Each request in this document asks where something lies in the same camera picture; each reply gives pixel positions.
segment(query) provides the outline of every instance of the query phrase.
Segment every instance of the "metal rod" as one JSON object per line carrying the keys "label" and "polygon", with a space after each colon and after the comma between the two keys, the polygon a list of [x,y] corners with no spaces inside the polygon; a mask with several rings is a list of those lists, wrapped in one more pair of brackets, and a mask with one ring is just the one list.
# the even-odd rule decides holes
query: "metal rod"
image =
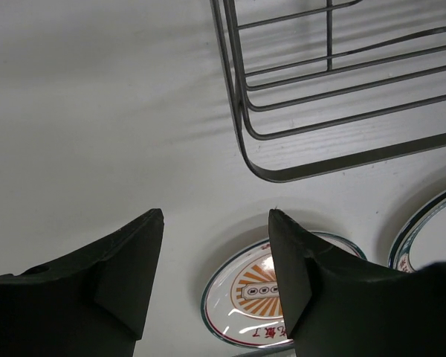
{"label": "metal rod", "polygon": [[358,86],[352,86],[352,87],[348,87],[348,88],[338,89],[335,91],[328,91],[325,93],[309,95],[308,97],[302,97],[302,98],[297,98],[297,99],[293,99],[293,100],[287,100],[285,102],[268,104],[266,106],[255,106],[250,101],[248,101],[248,108],[254,112],[268,112],[271,110],[286,108],[288,106],[296,106],[298,104],[309,103],[309,102],[313,102],[316,100],[326,99],[326,98],[330,98],[330,97],[337,97],[337,96],[343,95],[343,94],[349,94],[349,93],[354,93],[357,91],[363,91],[365,89],[372,89],[372,88],[376,88],[376,87],[380,87],[380,86],[386,86],[388,84],[402,82],[404,80],[412,80],[415,78],[425,77],[425,76],[428,76],[431,74],[441,73],[441,72],[445,72],[445,71],[446,71],[446,65],[442,65],[440,67],[430,68],[430,69],[426,69],[424,71],[403,74],[403,75],[397,76],[397,77],[386,78],[384,80],[376,80],[375,82],[371,82],[371,83],[364,83],[364,84],[360,84]]}
{"label": "metal rod", "polygon": [[[260,75],[260,74],[266,74],[266,73],[270,73],[270,72],[274,72],[274,71],[281,71],[283,69],[298,67],[298,66],[301,66],[301,65],[308,65],[308,64],[316,63],[316,62],[322,62],[322,61],[326,61],[328,59],[333,60],[335,58],[350,56],[350,55],[353,55],[353,54],[359,54],[359,53],[362,53],[362,52],[365,52],[365,51],[375,50],[377,48],[382,48],[382,47],[386,47],[386,46],[389,46],[389,45],[395,45],[395,44],[398,44],[398,43],[406,42],[406,41],[409,41],[411,39],[420,39],[422,37],[432,36],[432,35],[436,35],[436,34],[440,34],[440,33],[446,33],[446,26],[444,26],[442,28],[433,28],[433,29],[430,29],[430,30],[424,30],[424,31],[412,33],[410,35],[397,37],[396,39],[391,39],[389,41],[379,42],[379,43],[377,43],[375,45],[370,45],[370,46],[365,46],[365,47],[361,47],[361,48],[356,48],[355,50],[345,51],[345,52],[341,52],[339,54],[332,54],[331,56],[322,56],[322,57],[316,57],[316,58],[311,58],[311,59],[305,59],[303,61],[297,61],[297,62],[289,63],[287,65],[278,65],[278,66],[271,67],[271,68],[264,68],[264,69],[260,69],[258,71],[252,71],[252,72],[247,73],[246,77],[257,76],[257,75]],[[423,54],[422,52],[424,52],[424,51],[429,51],[429,49],[417,51],[417,52],[414,52],[414,53],[420,53],[420,55],[422,55]]]}
{"label": "metal rod", "polygon": [[[326,0],[327,8],[332,8],[332,0]],[[327,11],[327,71],[332,70],[332,10]]]}
{"label": "metal rod", "polygon": [[367,164],[374,164],[394,158],[400,158],[406,155],[412,155],[420,152],[429,151],[446,147],[446,133],[430,136],[427,138],[407,141],[401,144],[381,147],[363,152],[357,152],[351,155],[345,155],[338,158],[313,162],[296,167],[289,167],[282,170],[262,169],[253,165],[251,170],[261,179],[266,181],[283,183],[307,179],[322,175],[325,173],[334,173],[336,171],[346,170],[353,167],[359,167]]}
{"label": "metal rod", "polygon": [[[329,75],[335,75],[335,74],[344,73],[344,72],[348,72],[348,71],[355,71],[358,69],[372,67],[374,65],[382,65],[382,64],[386,64],[386,63],[390,63],[390,62],[407,60],[409,58],[424,56],[427,54],[434,54],[434,53],[443,52],[443,51],[446,51],[446,45],[435,47],[435,48],[428,48],[426,50],[409,52],[407,54],[399,54],[396,56],[391,56],[391,57],[386,57],[386,58],[381,58],[381,59],[374,59],[373,61],[362,62],[362,63],[358,63],[355,65],[347,65],[344,67],[339,67],[339,68],[333,69],[330,72],[320,71],[320,72],[316,72],[316,73],[305,74],[303,76],[292,77],[292,78],[288,78],[287,80],[284,80],[285,81],[284,84],[292,84],[292,83],[302,82],[304,80],[313,80],[316,78],[326,77]],[[272,83],[263,83],[263,84],[259,84],[259,85],[255,85],[255,86],[248,85],[247,90],[248,91],[259,91],[259,90],[263,90],[263,89],[269,89],[269,88],[272,88],[271,84]]]}
{"label": "metal rod", "polygon": [[339,9],[343,9],[345,7],[349,7],[349,6],[358,4],[359,2],[362,2],[362,1],[363,0],[354,0],[351,2],[347,2],[345,4],[339,4],[339,5],[335,5],[335,6],[331,6],[331,7],[322,7],[320,9],[303,11],[302,13],[292,13],[291,15],[279,16],[279,17],[274,17],[272,19],[251,22],[249,24],[239,25],[238,29],[244,30],[247,28],[255,28],[258,26],[274,24],[276,22],[287,21],[287,20],[292,20],[292,19],[298,19],[298,18],[304,17],[304,16],[315,15],[316,13],[325,13],[326,11],[339,10]]}
{"label": "metal rod", "polygon": [[235,71],[236,98],[233,106],[241,110],[243,121],[250,122],[248,109],[248,93],[246,91],[245,67],[243,62],[243,53],[241,40],[239,38],[238,22],[236,18],[236,5],[234,0],[223,0],[224,11],[228,26],[228,36],[230,38],[231,52],[233,54],[233,63]]}
{"label": "metal rod", "polygon": [[224,83],[226,85],[228,101],[230,102],[230,112],[231,117],[233,119],[233,126],[237,134],[238,126],[241,126],[241,118],[236,116],[236,108],[234,103],[237,101],[236,93],[234,90],[233,79],[231,75],[231,65],[230,59],[228,58],[228,51],[226,46],[226,40],[224,37],[224,28],[222,21],[222,12],[220,10],[220,2],[219,0],[210,0],[211,1],[211,10],[213,14],[213,22],[215,23],[215,32],[216,32],[216,40],[218,42],[220,60],[222,61],[223,75],[224,75]]}
{"label": "metal rod", "polygon": [[441,102],[445,102],[445,101],[446,101],[446,94],[445,95],[440,95],[438,97],[432,97],[432,98],[427,98],[427,99],[423,99],[423,100],[417,100],[416,102],[401,104],[399,106],[391,106],[389,108],[383,108],[383,109],[379,109],[379,110],[374,110],[372,112],[366,112],[366,113],[362,113],[362,114],[351,115],[351,116],[348,116],[348,117],[345,117],[345,118],[324,121],[322,123],[316,123],[316,124],[301,126],[299,128],[287,129],[287,130],[282,130],[282,131],[279,131],[279,132],[272,132],[272,133],[269,133],[269,134],[260,134],[260,133],[258,133],[256,130],[254,130],[251,122],[249,122],[249,121],[247,123],[245,123],[245,126],[246,126],[246,128],[248,130],[248,133],[253,138],[255,138],[257,140],[260,140],[260,141],[266,141],[266,140],[273,140],[273,139],[279,139],[279,138],[286,138],[286,137],[291,136],[291,135],[297,135],[297,134],[303,134],[303,133],[307,133],[307,132],[313,132],[315,130],[326,129],[326,128],[330,128],[330,127],[333,127],[333,126],[339,126],[339,125],[343,125],[343,124],[354,123],[354,122],[360,121],[360,120],[376,118],[376,117],[380,117],[380,116],[383,116],[383,115],[388,115],[388,114],[393,114],[393,113],[397,113],[397,112],[402,112],[402,111],[405,111],[405,110],[408,110],[408,109],[414,109],[414,108],[418,108],[418,107],[422,107],[422,106],[429,106],[431,104],[441,103]]}

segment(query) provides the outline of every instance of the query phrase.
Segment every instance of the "white plate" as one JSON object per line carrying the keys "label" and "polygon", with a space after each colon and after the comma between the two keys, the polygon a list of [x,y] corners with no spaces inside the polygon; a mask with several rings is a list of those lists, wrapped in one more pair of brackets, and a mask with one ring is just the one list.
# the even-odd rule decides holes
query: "white plate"
{"label": "white plate", "polygon": [[407,222],[393,243],[388,266],[405,272],[446,261],[446,191]]}
{"label": "white plate", "polygon": [[[366,259],[347,239],[313,233]],[[236,346],[273,347],[292,342],[285,333],[268,239],[240,251],[213,275],[201,299],[201,316],[212,334]]]}

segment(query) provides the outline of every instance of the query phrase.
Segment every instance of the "white table surface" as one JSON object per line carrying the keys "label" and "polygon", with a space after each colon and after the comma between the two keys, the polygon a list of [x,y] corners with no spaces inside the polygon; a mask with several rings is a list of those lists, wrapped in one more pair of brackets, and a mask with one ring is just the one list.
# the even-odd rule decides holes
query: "white table surface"
{"label": "white table surface", "polygon": [[[387,36],[403,32],[403,21],[416,29],[446,20],[446,1],[397,1],[400,10],[386,9],[392,28],[381,30],[395,31]],[[433,21],[417,17],[419,8]],[[369,25],[359,16],[347,21]],[[324,110],[330,117],[335,106]],[[281,144],[280,156],[271,146],[251,154],[277,167],[343,152],[342,144],[356,149],[364,138],[445,131],[446,104],[405,114],[406,126],[397,118],[322,144],[298,138]],[[330,138],[337,145],[326,146]],[[445,188],[446,148],[290,184],[253,176],[234,138],[208,0],[0,1],[0,274],[162,208],[164,241],[136,357],[247,352],[206,330],[200,297],[220,264],[265,237],[269,209],[343,235],[385,264],[404,222]]]}

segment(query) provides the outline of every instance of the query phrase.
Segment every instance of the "black object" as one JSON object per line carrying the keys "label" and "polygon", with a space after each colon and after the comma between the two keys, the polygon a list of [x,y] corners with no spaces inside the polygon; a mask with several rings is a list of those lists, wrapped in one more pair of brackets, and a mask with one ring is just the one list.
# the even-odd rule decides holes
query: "black object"
{"label": "black object", "polygon": [[142,338],[164,217],[19,276],[0,276],[0,357],[131,357]]}
{"label": "black object", "polygon": [[291,345],[275,348],[265,347],[234,357],[287,357],[292,356],[293,349]]}
{"label": "black object", "polygon": [[446,356],[446,263],[407,274],[346,253],[279,210],[269,239],[298,356]]}
{"label": "black object", "polygon": [[[354,48],[351,51],[344,51],[341,53],[334,53],[333,51],[333,29],[332,29],[332,17],[333,12],[342,10],[361,3],[363,0],[348,1],[342,4],[332,4],[332,0],[326,0],[326,6],[304,11],[300,13],[294,13],[287,16],[281,16],[273,19],[266,19],[263,21],[253,22],[249,24],[239,24],[238,16],[236,13],[235,0],[222,0],[224,5],[224,17],[227,23],[227,38],[230,43],[230,52],[226,45],[225,28],[223,25],[222,12],[220,9],[221,0],[211,0],[213,9],[213,18],[216,26],[216,35],[219,44],[220,55],[222,58],[224,78],[227,86],[228,99],[230,101],[230,109],[233,117],[233,125],[236,132],[236,138],[238,140],[239,149],[241,154],[247,164],[248,168],[256,176],[264,179],[266,181],[272,182],[287,182],[294,181],[298,179],[304,179],[311,176],[317,176],[324,173],[330,173],[338,170],[344,170],[350,167],[362,166],[365,164],[372,164],[379,161],[385,161],[392,158],[397,158],[405,155],[414,154],[417,152],[423,152],[431,149],[436,149],[440,147],[446,147],[446,133],[434,135],[414,141],[407,141],[401,144],[390,145],[388,147],[382,147],[379,149],[367,150],[364,152],[358,152],[351,155],[345,155],[338,158],[331,158],[329,160],[317,161],[310,164],[304,164],[296,167],[289,167],[281,170],[269,170],[256,165],[250,160],[245,148],[245,139],[243,135],[243,124],[246,131],[254,139],[258,141],[267,141],[278,138],[285,138],[291,135],[299,135],[307,132],[312,132],[314,130],[325,129],[332,126],[339,126],[346,123],[353,123],[355,121],[366,120],[369,118],[376,118],[382,115],[388,115],[396,112],[402,112],[408,109],[414,109],[421,106],[428,106],[434,103],[441,103],[446,101],[446,94],[440,95],[438,97],[430,97],[424,100],[419,100],[416,102],[405,103],[400,106],[392,106],[388,108],[383,108],[375,110],[373,112],[360,113],[358,115],[352,115],[349,117],[338,118],[335,120],[325,121],[322,123],[316,123],[301,127],[296,127],[293,129],[287,129],[279,132],[269,132],[260,133],[257,132],[251,122],[250,112],[268,112],[272,110],[277,110],[289,106],[295,106],[299,104],[304,104],[316,100],[322,100],[330,97],[336,97],[339,95],[344,95],[348,93],[354,93],[357,91],[363,91],[370,88],[375,88],[379,86],[387,86],[392,83],[402,82],[405,80],[412,80],[415,78],[430,76],[432,74],[440,73],[446,71],[446,65],[429,68],[424,71],[417,71],[410,74],[405,74],[397,77],[391,77],[383,80],[376,80],[371,83],[365,83],[359,86],[352,86],[348,88],[343,88],[335,91],[328,91],[321,94],[315,94],[308,97],[297,98],[294,100],[287,100],[283,102],[271,103],[264,106],[257,106],[253,104],[248,96],[249,91],[261,91],[271,88],[276,88],[280,86],[286,86],[292,83],[303,83],[307,80],[313,80],[316,78],[329,77],[335,74],[340,74],[344,72],[357,71],[362,68],[373,67],[376,68],[379,65],[385,63],[397,62],[406,60],[409,58],[425,56],[428,54],[436,54],[439,52],[446,51],[446,45],[440,45],[432,48],[426,48],[420,51],[411,51],[404,54],[399,54],[391,57],[384,57],[382,59],[371,60],[368,62],[359,62],[354,65],[345,65],[342,67],[334,66],[334,60],[340,59],[342,57],[349,57],[363,52],[371,51],[377,48],[385,48],[391,45],[396,45],[400,43],[408,43],[409,41],[419,39],[426,36],[438,35],[440,33],[446,33],[446,26],[440,28],[432,28],[429,30],[423,30],[417,33],[410,34],[408,36],[402,36],[390,41],[376,43],[374,45]],[[268,26],[277,22],[283,22],[290,19],[297,19],[306,16],[313,16],[317,14],[326,14],[326,56],[311,58],[306,60],[301,60],[298,62],[287,63],[284,65],[276,65],[274,67],[264,68],[258,71],[247,72],[245,70],[245,61],[242,53],[242,44],[240,40],[240,32],[248,28],[260,28],[263,26]],[[230,64],[230,57],[233,61],[233,65]],[[298,77],[292,77],[284,80],[276,80],[273,82],[266,82],[259,85],[249,85],[247,79],[249,77],[257,77],[261,74],[267,74],[271,72],[278,72],[287,68],[294,68],[298,66],[304,66],[316,62],[326,62],[326,70],[319,71],[317,73],[310,73]]]}

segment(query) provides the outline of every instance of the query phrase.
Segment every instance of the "metal wire rack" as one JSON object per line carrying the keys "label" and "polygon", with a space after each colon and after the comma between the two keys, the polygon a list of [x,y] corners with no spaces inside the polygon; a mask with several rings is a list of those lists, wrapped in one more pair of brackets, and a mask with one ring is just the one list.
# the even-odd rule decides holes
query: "metal wire rack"
{"label": "metal wire rack", "polygon": [[[342,89],[325,91],[319,94],[306,95],[305,97],[298,97],[296,99],[278,101],[276,103],[269,103],[262,106],[255,105],[249,98],[248,92],[261,91],[265,89],[275,89],[281,86],[286,86],[293,83],[304,83],[308,80],[313,80],[322,77],[332,76],[343,72],[356,71],[362,68],[373,67],[386,63],[397,62],[414,57],[423,57],[428,54],[436,54],[446,51],[446,45],[440,45],[431,48],[425,48],[420,51],[409,51],[394,56],[388,56],[380,59],[370,61],[357,62],[355,64],[334,66],[334,60],[341,57],[350,57],[354,54],[375,50],[378,48],[385,48],[387,46],[409,42],[414,39],[439,35],[446,33],[446,26],[431,28],[406,36],[400,36],[388,41],[375,43],[373,45],[354,48],[350,51],[335,52],[333,44],[333,14],[338,10],[353,7],[360,4],[364,0],[354,0],[343,4],[334,4],[333,0],[326,0],[326,6],[317,8],[315,10],[306,10],[289,15],[278,16],[271,19],[263,19],[256,22],[249,22],[240,24],[238,14],[236,11],[235,0],[211,0],[213,9],[213,18],[216,26],[216,34],[219,44],[219,50],[222,58],[222,66],[224,70],[224,78],[227,86],[227,94],[230,102],[230,109],[233,116],[233,125],[236,132],[236,137],[240,152],[247,164],[248,168],[258,177],[266,181],[272,182],[287,182],[304,179],[312,176],[322,175],[324,173],[331,173],[338,170],[344,170],[350,167],[358,167],[365,164],[372,164],[379,161],[386,161],[392,158],[397,158],[405,155],[414,154],[417,152],[424,152],[431,149],[446,147],[446,133],[419,138],[416,140],[406,141],[400,144],[393,144],[377,149],[370,149],[363,152],[356,152],[350,155],[342,155],[336,158],[330,158],[322,161],[303,164],[300,166],[284,168],[281,170],[269,170],[255,164],[248,157],[245,147],[245,139],[243,135],[243,128],[246,132],[258,141],[271,141],[278,138],[285,138],[292,135],[304,135],[320,129],[325,129],[333,126],[340,126],[348,123],[354,123],[360,120],[369,118],[376,118],[383,115],[388,115],[396,112],[407,111],[422,106],[429,106],[430,104],[440,103],[446,101],[446,94],[429,97],[423,100],[417,100],[410,103],[404,103],[397,106],[384,107],[371,112],[363,112],[356,115],[350,115],[344,118],[336,118],[333,120],[323,121],[321,123],[312,123],[310,125],[298,126],[290,129],[284,129],[269,133],[260,133],[256,131],[251,120],[251,114],[254,112],[269,112],[276,109],[296,106],[304,103],[310,103],[317,100],[337,97],[342,94],[355,93],[367,89],[388,86],[393,83],[400,83],[406,80],[426,77],[432,74],[437,74],[446,71],[446,65],[437,66],[434,68],[424,69],[423,71],[415,71],[409,74],[403,74],[391,78],[375,80],[370,83],[359,84],[356,86],[348,86]],[[255,71],[248,71],[245,68],[245,59],[243,57],[242,43],[240,34],[250,28],[261,28],[266,25],[277,22],[285,22],[292,19],[315,16],[323,14],[326,18],[326,54],[324,56],[299,60],[282,65],[272,65],[270,67],[258,69]],[[256,77],[263,74],[276,73],[288,68],[302,67],[312,63],[324,62],[324,70],[316,71],[308,74],[297,75],[281,80],[269,80],[262,84],[250,85],[248,78]]]}

